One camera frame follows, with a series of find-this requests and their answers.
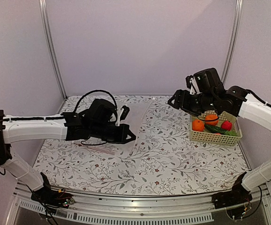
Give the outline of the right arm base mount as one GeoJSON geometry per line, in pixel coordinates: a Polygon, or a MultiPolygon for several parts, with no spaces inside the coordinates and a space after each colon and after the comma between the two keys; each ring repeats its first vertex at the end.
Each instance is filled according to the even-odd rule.
{"type": "Polygon", "coordinates": [[[250,191],[242,186],[242,180],[246,172],[241,174],[235,181],[230,191],[218,192],[211,196],[215,209],[225,208],[252,200],[250,191]]]}

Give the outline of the clear zip top bag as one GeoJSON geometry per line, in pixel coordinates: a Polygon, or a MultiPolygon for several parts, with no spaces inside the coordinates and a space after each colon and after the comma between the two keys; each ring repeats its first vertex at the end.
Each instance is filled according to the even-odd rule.
{"type": "Polygon", "coordinates": [[[81,140],[81,145],[99,153],[127,156],[137,144],[144,117],[155,101],[152,96],[119,96],[118,121],[112,115],[108,122],[93,123],[92,128],[103,134],[99,137],[91,134],[90,138],[81,140]]]}

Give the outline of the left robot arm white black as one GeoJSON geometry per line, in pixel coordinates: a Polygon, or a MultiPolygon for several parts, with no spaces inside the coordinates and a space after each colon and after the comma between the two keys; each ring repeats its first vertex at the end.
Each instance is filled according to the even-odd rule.
{"type": "Polygon", "coordinates": [[[14,152],[11,144],[27,140],[64,141],[98,138],[106,143],[126,144],[136,140],[128,124],[120,122],[124,113],[64,112],[53,116],[15,117],[0,110],[0,167],[24,182],[44,203],[52,203],[55,193],[44,175],[35,171],[14,152]]]}

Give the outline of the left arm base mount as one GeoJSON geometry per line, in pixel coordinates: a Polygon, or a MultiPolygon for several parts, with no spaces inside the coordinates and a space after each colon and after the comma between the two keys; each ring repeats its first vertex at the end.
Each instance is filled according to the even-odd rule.
{"type": "Polygon", "coordinates": [[[75,201],[73,195],[67,193],[64,188],[52,190],[46,175],[40,173],[43,178],[43,187],[37,191],[32,191],[31,199],[55,208],[68,208],[75,201]]]}

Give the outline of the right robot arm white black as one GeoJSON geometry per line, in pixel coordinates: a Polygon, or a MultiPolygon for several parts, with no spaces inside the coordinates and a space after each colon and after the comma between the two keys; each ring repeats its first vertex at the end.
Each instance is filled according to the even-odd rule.
{"type": "MultiPolygon", "coordinates": [[[[205,111],[217,114],[227,112],[235,117],[248,119],[271,131],[271,105],[253,91],[232,86],[225,90],[215,68],[208,68],[186,77],[187,90],[177,90],[168,100],[175,109],[192,116],[205,111]]],[[[265,182],[271,181],[271,160],[239,176],[228,193],[231,204],[238,204],[249,192],[265,182]]]]}

